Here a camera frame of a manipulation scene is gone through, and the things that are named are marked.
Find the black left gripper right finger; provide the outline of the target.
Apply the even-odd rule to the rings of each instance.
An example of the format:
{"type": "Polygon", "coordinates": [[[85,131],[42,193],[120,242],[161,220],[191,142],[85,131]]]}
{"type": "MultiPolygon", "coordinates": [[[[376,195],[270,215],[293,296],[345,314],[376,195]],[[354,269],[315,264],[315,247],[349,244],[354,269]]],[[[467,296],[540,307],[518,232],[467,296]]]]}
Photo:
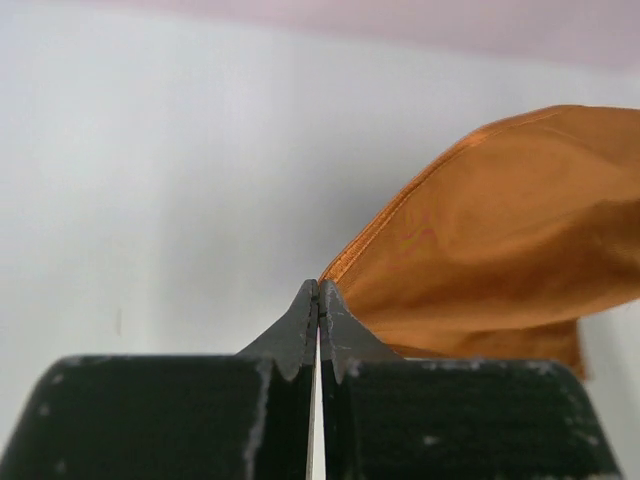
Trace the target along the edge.
{"type": "Polygon", "coordinates": [[[319,293],[330,479],[619,479],[579,380],[549,360],[406,359],[319,293]]]}

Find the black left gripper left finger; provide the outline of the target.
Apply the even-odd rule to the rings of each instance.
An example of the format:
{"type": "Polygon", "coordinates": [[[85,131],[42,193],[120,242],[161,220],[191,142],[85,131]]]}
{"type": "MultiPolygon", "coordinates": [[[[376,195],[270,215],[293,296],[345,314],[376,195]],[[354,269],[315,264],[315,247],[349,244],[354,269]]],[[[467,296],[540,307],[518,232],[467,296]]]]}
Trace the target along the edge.
{"type": "Polygon", "coordinates": [[[13,479],[305,479],[319,287],[234,355],[80,355],[36,383],[13,479]]]}

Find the orange cloth napkin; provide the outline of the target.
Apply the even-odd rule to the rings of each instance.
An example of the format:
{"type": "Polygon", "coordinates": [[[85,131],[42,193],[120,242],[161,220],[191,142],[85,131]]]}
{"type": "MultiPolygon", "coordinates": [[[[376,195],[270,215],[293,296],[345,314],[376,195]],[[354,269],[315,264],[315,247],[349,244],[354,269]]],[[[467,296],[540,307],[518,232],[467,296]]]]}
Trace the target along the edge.
{"type": "Polygon", "coordinates": [[[407,357],[551,359],[639,296],[639,113],[558,105],[485,125],[406,185],[323,272],[407,357]]]}

